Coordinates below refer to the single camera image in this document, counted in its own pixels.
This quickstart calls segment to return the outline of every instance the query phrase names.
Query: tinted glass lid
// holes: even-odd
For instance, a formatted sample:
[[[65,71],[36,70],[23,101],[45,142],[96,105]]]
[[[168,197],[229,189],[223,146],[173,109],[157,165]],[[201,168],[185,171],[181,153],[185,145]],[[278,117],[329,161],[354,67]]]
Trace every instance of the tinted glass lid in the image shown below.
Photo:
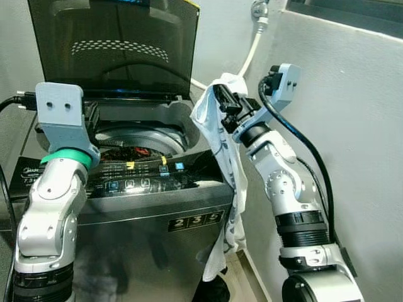
[[[46,81],[188,97],[199,9],[185,0],[29,0]]]

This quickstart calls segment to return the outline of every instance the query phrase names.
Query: washing machine drum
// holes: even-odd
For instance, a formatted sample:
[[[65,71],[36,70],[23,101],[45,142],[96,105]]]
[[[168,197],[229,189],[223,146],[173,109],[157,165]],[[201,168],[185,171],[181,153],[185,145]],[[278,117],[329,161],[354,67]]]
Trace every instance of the washing machine drum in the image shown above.
[[[180,129],[158,123],[110,123],[101,126],[95,138],[101,160],[149,160],[181,154],[188,148]]]

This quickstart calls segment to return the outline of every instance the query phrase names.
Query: wall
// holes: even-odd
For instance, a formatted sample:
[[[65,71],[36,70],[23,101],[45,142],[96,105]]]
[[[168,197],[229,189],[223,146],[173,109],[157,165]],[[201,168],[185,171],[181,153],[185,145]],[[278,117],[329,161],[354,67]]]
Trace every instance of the wall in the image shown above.
[[[0,10],[0,101],[17,90],[32,91],[43,75],[25,0],[3,1]],[[0,118],[0,164],[5,165],[23,120],[30,113],[8,107]]]
[[[402,57],[403,40],[284,12],[266,64],[304,69],[283,114],[316,144],[327,164],[337,232],[366,302],[402,301]],[[311,159],[278,124],[272,126]],[[277,302],[285,275],[276,261],[280,244],[268,208],[261,199],[249,200],[244,221],[249,251]]]
[[[257,28],[250,13],[253,0],[195,2],[200,5],[200,22],[196,37],[193,77],[209,84],[223,72],[237,74],[247,57]],[[267,66],[263,63],[268,57],[280,9],[284,5],[284,0],[270,1],[270,23],[246,73],[248,84],[255,83],[267,72]],[[192,87],[191,90],[195,96],[201,95],[199,89]]]

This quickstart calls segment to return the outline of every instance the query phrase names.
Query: washing machine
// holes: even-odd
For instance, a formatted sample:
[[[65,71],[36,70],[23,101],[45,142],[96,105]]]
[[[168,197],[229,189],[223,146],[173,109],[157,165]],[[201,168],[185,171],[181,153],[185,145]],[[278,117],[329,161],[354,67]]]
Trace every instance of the washing machine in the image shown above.
[[[189,117],[198,7],[28,2],[45,80],[82,87],[101,150],[79,216],[77,302],[192,301],[233,197]],[[34,119],[10,185],[14,203],[26,200],[47,148]]]

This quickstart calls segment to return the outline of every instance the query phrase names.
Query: laundry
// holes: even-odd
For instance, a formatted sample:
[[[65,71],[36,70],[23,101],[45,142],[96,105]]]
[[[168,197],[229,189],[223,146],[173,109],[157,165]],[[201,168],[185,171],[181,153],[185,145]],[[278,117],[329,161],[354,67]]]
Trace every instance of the laundry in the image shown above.
[[[221,229],[220,236],[207,260],[203,273],[205,282],[212,281],[221,270],[225,269],[224,254],[246,248],[241,213],[245,210],[247,179],[239,155],[239,144],[233,141],[221,125],[222,113],[214,96],[212,88],[214,84],[225,84],[232,92],[247,96],[245,80],[238,75],[224,73],[221,78],[209,85],[190,115],[207,139],[225,180],[234,189],[229,219]]]

